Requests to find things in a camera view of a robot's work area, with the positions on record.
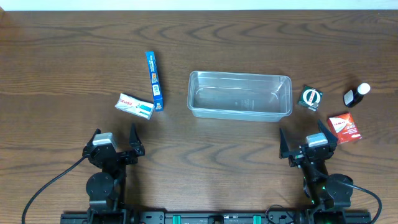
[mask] red and white package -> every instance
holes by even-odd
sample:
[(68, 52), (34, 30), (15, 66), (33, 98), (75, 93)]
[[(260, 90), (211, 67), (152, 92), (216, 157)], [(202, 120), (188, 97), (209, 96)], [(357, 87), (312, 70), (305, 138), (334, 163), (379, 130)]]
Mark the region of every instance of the red and white package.
[(328, 119), (332, 133), (338, 138), (337, 144), (361, 139), (351, 113), (342, 114)]

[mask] black bottle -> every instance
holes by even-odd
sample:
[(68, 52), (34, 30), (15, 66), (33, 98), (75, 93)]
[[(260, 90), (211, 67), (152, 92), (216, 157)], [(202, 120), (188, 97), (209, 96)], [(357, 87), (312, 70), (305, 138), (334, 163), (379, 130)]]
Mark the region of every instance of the black bottle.
[(343, 101), (347, 107), (353, 107), (362, 101), (363, 96), (371, 90), (371, 86), (367, 83), (362, 83), (358, 88), (348, 91), (344, 94)]

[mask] white background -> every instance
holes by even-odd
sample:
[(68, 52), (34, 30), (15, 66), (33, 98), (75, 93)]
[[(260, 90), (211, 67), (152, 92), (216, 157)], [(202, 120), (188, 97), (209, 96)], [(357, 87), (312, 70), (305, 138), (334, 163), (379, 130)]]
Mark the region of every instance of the white background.
[(0, 0), (5, 11), (398, 9), (398, 0)]

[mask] container rim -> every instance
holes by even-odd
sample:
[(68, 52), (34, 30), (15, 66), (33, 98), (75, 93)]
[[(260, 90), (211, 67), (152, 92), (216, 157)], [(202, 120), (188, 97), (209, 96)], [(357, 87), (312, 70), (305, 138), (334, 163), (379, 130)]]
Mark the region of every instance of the container rim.
[(192, 76), (194, 73), (199, 73), (199, 72), (211, 72), (211, 71), (193, 71), (191, 72), (189, 76), (189, 83), (188, 83), (188, 97), (187, 97), (187, 106), (188, 109), (192, 111), (203, 111), (207, 113), (223, 113), (223, 114), (247, 114), (251, 116), (272, 116), (272, 117), (284, 117), (292, 114), (293, 112), (293, 93), (292, 93), (292, 79), (288, 77), (287, 75), (262, 75), (262, 74), (251, 74), (251, 73), (233, 73), (233, 72), (215, 72), (215, 73), (223, 73), (223, 74), (233, 74), (233, 75), (250, 75), (250, 76), (278, 76), (278, 77), (285, 77), (289, 81), (289, 87), (290, 87), (290, 109), (286, 113), (270, 113), (270, 112), (258, 112), (258, 111), (236, 111), (236, 110), (218, 110), (218, 109), (208, 109), (208, 108), (196, 108), (191, 105), (191, 99), (192, 99)]

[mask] white and blue box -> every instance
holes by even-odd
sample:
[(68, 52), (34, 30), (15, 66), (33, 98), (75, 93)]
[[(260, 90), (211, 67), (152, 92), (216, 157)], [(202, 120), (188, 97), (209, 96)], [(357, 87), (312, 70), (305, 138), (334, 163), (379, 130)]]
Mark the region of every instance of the white and blue box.
[(154, 52), (145, 52), (147, 56), (150, 82), (152, 84), (152, 94), (154, 96), (155, 111), (163, 110), (163, 96), (160, 89), (159, 74), (157, 73), (156, 59)]

